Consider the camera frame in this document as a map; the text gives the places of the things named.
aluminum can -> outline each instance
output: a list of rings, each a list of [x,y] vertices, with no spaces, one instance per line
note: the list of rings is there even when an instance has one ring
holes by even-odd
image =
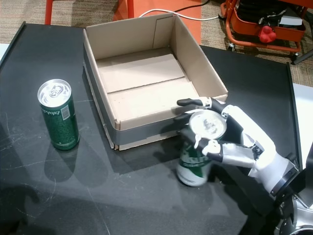
[[[79,133],[70,85],[52,79],[40,86],[37,96],[52,145],[60,150],[73,148]]]
[[[218,113],[203,110],[194,113],[189,119],[189,128],[202,138],[220,139],[226,132],[226,120]],[[211,160],[192,145],[184,142],[177,167],[178,178],[186,185],[198,187],[207,182]]]

cardboard box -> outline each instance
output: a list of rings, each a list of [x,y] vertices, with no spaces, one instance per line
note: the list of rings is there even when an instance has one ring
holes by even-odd
[[[227,97],[207,57],[171,13],[87,27],[84,68],[111,147],[119,150],[175,135],[173,118],[186,110],[178,99]]]

carpet floor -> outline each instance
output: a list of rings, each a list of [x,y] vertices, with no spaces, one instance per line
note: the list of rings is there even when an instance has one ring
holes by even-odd
[[[202,17],[216,16],[223,1],[212,0],[203,6],[201,8]],[[51,24],[86,27],[110,22],[117,4],[118,0],[56,0],[53,4]],[[45,0],[0,0],[0,43],[9,43],[23,21],[43,24]],[[307,31],[301,41],[300,54],[313,49],[310,26],[307,22],[305,22],[305,26]],[[216,19],[201,23],[202,45],[226,49],[228,42],[223,21]],[[288,52],[238,46],[235,51],[281,63],[291,61],[291,55]],[[297,66],[291,65],[291,73],[294,83],[313,87],[313,58],[309,58]]]

can lid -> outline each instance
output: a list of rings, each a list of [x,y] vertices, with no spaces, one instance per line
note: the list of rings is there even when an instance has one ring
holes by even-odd
[[[38,90],[38,100],[46,107],[59,107],[71,96],[70,85],[61,79],[52,79],[43,83]]]
[[[222,137],[227,129],[226,120],[211,110],[203,110],[192,114],[189,119],[189,126],[196,135],[210,140]]]

black table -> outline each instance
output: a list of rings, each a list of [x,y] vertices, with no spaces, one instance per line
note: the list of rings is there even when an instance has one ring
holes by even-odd
[[[298,154],[286,65],[202,49],[229,89],[228,101],[249,113],[282,155]],[[73,90],[81,140],[70,151],[50,144],[37,101],[39,86],[53,78]],[[21,220],[18,234],[233,235],[254,213],[247,194],[261,192],[269,208],[262,188],[235,167],[226,170],[251,192],[219,180],[181,184],[178,137],[111,150],[83,74],[80,28],[26,24],[1,66],[0,95],[1,224]]]

